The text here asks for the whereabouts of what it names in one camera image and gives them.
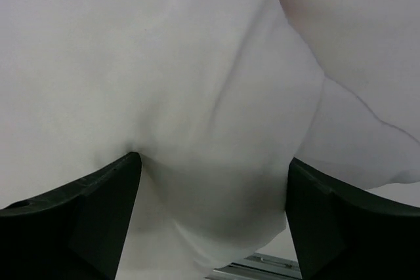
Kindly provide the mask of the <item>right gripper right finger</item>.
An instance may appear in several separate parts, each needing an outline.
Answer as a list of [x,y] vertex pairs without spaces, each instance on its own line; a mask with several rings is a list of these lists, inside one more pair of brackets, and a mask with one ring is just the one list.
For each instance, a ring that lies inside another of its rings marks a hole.
[[285,209],[303,279],[419,278],[419,208],[294,159]]

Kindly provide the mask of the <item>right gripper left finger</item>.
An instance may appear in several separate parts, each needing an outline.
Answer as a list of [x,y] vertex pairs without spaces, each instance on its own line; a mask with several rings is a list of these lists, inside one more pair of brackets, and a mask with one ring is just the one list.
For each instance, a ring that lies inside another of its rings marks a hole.
[[1,278],[115,279],[141,168],[128,153],[1,209]]

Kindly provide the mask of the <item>white pillow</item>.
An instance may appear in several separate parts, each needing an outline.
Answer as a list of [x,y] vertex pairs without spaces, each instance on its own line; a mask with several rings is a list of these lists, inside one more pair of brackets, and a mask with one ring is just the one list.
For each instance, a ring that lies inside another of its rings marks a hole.
[[293,158],[418,182],[419,0],[1,0],[1,205],[130,151],[120,279],[269,244]]

